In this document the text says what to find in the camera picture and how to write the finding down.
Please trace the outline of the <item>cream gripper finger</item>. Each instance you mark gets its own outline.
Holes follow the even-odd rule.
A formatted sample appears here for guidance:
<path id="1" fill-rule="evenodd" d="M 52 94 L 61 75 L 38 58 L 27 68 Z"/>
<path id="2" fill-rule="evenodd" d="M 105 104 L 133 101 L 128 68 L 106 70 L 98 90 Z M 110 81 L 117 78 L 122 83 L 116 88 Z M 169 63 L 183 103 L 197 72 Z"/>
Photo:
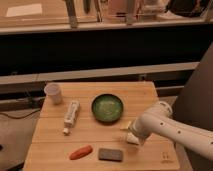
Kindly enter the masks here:
<path id="1" fill-rule="evenodd" d="M 128 128 L 129 128 L 130 125 L 131 125 L 131 121 L 127 121 L 127 122 L 125 122 L 125 123 L 122 123 L 122 124 L 120 125 L 120 130 L 126 131 L 126 130 L 128 130 Z"/>

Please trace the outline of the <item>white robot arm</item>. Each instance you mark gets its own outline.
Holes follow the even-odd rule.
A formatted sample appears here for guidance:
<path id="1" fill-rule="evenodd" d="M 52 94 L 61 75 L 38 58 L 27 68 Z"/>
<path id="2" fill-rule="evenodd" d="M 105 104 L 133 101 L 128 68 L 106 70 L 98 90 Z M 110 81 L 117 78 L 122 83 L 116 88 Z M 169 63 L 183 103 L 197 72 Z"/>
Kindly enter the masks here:
<path id="1" fill-rule="evenodd" d="M 133 144 L 144 144 L 154 133 L 166 137 L 194 151 L 204 158 L 213 161 L 213 132 L 190 126 L 172 119 L 172 108 L 165 101 L 158 101 L 144 110 L 134 120 L 123 124 L 120 129 L 130 136 L 126 141 Z"/>

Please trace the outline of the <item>dark robot base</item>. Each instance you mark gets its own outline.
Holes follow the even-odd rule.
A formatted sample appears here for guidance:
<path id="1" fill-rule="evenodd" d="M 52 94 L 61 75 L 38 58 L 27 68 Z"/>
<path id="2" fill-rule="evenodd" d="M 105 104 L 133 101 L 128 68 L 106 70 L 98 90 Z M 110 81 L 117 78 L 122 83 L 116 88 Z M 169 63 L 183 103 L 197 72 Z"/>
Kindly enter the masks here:
<path id="1" fill-rule="evenodd" d="M 213 132 L 213 42 L 172 108 L 176 121 Z"/>

